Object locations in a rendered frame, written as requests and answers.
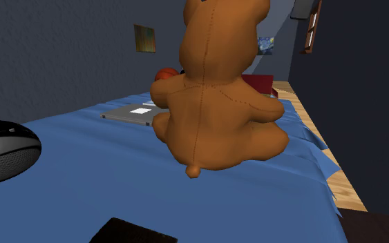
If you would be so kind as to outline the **grey closed laptop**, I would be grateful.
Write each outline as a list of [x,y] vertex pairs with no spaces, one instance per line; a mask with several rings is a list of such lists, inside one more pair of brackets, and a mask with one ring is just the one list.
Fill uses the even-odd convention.
[[131,124],[152,126],[153,118],[159,113],[167,113],[168,109],[144,104],[129,104],[114,110],[103,112],[100,117]]

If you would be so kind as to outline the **brown teddy bear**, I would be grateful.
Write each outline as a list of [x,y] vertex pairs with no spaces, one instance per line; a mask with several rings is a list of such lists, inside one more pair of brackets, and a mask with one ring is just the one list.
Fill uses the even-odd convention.
[[289,142],[276,121],[282,103],[247,84],[243,72],[257,53],[257,25],[270,0],[186,0],[179,50],[184,72],[152,83],[157,138],[191,178],[247,160],[265,161]]

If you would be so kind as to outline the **blue starry wall picture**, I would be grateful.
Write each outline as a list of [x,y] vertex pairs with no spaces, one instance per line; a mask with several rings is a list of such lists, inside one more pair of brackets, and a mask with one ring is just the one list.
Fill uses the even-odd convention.
[[274,49],[274,37],[259,37],[257,55],[272,55]]

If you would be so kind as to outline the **wooden framed window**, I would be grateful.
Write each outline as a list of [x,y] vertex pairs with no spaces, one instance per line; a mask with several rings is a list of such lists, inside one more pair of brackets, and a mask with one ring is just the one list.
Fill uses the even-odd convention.
[[304,49],[300,51],[301,54],[310,54],[312,52],[322,1],[323,0],[318,0],[310,12],[310,21],[305,37],[305,45]]

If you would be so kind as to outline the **bed with blue cover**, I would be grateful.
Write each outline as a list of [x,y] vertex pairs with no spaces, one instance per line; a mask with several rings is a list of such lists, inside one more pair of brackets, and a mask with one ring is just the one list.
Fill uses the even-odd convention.
[[149,98],[28,122],[42,153],[0,183],[0,243],[88,243],[112,217],[178,243],[348,243],[327,185],[338,167],[290,101],[283,153],[191,179],[151,127],[101,118]]

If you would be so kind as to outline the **grey wall-mounted box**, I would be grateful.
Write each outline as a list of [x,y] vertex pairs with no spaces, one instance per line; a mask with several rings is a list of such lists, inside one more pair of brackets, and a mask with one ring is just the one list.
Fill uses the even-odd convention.
[[295,20],[306,20],[312,11],[312,5],[315,0],[295,0],[290,18]]

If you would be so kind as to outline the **orange basketball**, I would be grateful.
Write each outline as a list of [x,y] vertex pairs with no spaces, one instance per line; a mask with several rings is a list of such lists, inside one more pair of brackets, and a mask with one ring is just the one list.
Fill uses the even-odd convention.
[[155,75],[155,81],[160,79],[168,79],[172,76],[179,75],[180,72],[174,68],[163,68],[159,70]]

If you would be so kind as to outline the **green and brown wall picture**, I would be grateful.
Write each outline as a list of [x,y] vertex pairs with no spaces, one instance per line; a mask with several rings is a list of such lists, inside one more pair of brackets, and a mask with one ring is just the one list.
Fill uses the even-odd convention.
[[135,45],[137,52],[155,53],[155,30],[140,25],[134,25]]

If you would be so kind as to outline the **black and grey speaker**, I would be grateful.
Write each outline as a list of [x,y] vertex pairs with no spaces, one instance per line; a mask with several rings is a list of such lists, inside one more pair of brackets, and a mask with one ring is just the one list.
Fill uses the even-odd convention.
[[39,159],[42,145],[29,128],[0,120],[0,182],[29,169]]

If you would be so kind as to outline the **black flat slab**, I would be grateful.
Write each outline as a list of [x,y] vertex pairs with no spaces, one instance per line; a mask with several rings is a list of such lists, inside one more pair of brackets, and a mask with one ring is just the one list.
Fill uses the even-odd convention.
[[112,217],[89,243],[178,243],[178,239]]

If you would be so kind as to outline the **dark red robot stand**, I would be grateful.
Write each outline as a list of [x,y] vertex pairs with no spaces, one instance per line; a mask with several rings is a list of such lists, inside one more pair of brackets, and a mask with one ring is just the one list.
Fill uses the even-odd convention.
[[241,77],[260,94],[278,99],[278,92],[272,88],[273,75],[241,75]]

